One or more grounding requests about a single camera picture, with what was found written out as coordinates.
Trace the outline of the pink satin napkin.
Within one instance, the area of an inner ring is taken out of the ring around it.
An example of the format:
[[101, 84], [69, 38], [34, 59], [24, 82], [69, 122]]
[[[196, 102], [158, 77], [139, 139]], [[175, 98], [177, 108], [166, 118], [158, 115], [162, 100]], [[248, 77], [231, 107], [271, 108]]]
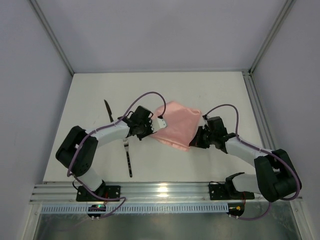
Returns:
[[167, 123], [167, 127], [153, 133], [151, 137], [178, 150], [189, 151], [189, 144], [195, 137], [202, 118], [201, 110], [170, 101], [166, 106], [158, 107], [154, 116], [159, 116], [164, 109], [166, 111], [163, 119]]

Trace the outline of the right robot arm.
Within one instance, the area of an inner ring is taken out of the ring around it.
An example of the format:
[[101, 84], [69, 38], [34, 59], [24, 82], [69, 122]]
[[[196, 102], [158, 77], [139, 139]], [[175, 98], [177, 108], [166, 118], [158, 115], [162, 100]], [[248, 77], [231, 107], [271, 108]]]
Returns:
[[189, 146], [201, 149], [214, 146], [254, 167], [254, 174], [239, 172], [225, 179], [224, 186], [231, 197], [243, 192], [255, 193], [273, 203], [297, 196], [302, 188], [286, 151], [259, 148], [245, 142], [234, 132], [229, 133], [219, 116], [208, 118], [204, 126], [198, 127]]

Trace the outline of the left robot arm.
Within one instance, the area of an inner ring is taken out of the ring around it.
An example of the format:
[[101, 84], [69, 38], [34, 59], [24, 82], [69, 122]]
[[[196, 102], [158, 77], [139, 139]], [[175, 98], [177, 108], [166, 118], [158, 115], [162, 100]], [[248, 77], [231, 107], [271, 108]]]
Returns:
[[138, 106], [135, 111], [118, 117], [107, 126], [94, 130], [86, 130], [78, 125], [71, 128], [55, 158], [67, 168], [67, 175], [82, 185], [82, 197], [107, 197], [106, 183], [92, 167], [98, 147], [131, 136], [137, 136], [141, 140], [151, 135], [154, 132], [152, 116], [150, 110]]

